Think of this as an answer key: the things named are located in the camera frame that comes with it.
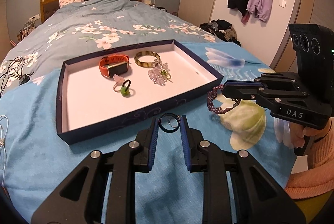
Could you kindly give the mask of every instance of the power adapter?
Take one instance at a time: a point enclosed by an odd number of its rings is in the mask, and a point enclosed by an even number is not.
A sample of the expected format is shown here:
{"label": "power adapter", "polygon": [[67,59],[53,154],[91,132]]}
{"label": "power adapter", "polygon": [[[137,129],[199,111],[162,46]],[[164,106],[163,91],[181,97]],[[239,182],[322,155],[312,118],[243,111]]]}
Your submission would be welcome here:
{"label": "power adapter", "polygon": [[29,82],[29,80],[30,80],[30,76],[27,75],[27,74],[24,74],[24,75],[22,76],[22,78],[20,79],[19,86],[20,86],[21,84],[25,84],[25,83]]}

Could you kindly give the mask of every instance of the pile of clothes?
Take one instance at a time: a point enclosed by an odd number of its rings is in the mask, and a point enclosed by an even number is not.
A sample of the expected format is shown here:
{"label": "pile of clothes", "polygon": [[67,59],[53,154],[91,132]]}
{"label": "pile of clothes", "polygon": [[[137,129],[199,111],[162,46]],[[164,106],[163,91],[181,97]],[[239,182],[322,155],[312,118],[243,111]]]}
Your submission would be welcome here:
{"label": "pile of clothes", "polygon": [[241,46],[241,43],[237,40],[237,32],[232,24],[225,20],[212,20],[210,23],[203,23],[199,27],[223,41],[233,42]]}

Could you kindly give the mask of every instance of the bed sheet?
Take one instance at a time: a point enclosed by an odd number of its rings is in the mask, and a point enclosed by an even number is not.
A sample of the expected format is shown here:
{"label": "bed sheet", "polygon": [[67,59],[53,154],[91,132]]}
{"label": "bed sheet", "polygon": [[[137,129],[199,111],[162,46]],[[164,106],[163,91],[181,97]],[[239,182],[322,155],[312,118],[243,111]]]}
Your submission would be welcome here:
{"label": "bed sheet", "polygon": [[[253,80],[270,72],[247,51],[231,43],[183,42],[228,79]],[[5,186],[20,214],[29,222],[33,212],[92,150],[117,150],[150,125],[150,119],[71,146],[56,134],[55,105],[60,69],[8,91],[0,100],[0,114],[9,119]],[[229,99],[215,100],[222,108]],[[295,162],[286,122],[253,101],[242,101],[231,112],[208,111],[206,96],[173,110],[186,115],[189,126],[221,149],[248,150],[284,187]],[[201,223],[203,175],[190,174],[184,164],[179,131],[159,131],[155,163],[149,174],[136,174],[137,223]]]}
{"label": "bed sheet", "polygon": [[[0,66],[4,73],[10,60],[25,58],[23,73],[33,78],[60,68],[63,61],[119,46],[175,39],[179,42],[220,42],[199,27],[167,12],[129,0],[91,0],[70,3],[38,26],[12,49]],[[21,70],[23,63],[15,63]],[[6,91],[18,86],[9,78]]]}

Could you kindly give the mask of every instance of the orange watch strap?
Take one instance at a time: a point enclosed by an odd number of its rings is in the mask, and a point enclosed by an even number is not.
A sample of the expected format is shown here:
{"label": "orange watch strap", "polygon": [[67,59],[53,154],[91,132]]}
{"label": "orange watch strap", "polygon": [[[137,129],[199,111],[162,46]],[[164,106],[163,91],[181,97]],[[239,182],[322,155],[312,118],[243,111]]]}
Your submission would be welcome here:
{"label": "orange watch strap", "polygon": [[125,54],[113,54],[107,57],[103,57],[99,63],[100,72],[103,76],[109,78],[108,68],[105,65],[117,64],[121,62],[127,62],[129,64],[130,57]]}

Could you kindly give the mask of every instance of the pillow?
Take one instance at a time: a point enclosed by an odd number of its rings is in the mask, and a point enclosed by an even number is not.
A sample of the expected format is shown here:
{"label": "pillow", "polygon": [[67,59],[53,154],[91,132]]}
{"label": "pillow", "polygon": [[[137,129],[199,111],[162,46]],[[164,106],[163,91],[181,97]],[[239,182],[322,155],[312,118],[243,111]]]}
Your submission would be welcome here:
{"label": "pillow", "polygon": [[63,6],[72,3],[72,2],[83,2],[85,0],[59,0],[59,8],[62,8]]}

